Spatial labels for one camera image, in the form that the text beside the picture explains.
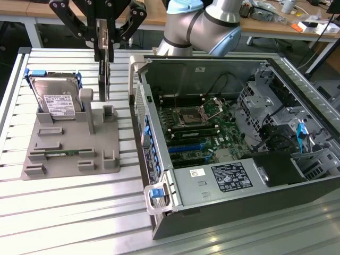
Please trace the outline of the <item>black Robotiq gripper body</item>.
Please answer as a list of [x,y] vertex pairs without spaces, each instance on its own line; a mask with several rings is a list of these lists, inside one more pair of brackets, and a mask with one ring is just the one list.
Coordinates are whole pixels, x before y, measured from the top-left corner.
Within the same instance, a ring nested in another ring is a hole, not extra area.
[[73,1],[77,8],[86,17],[90,15],[89,10],[92,9],[94,11],[94,17],[96,19],[105,19],[107,13],[112,14],[113,17],[117,19],[130,4],[130,0],[91,0],[90,2],[91,5],[88,4],[88,1],[86,0]]

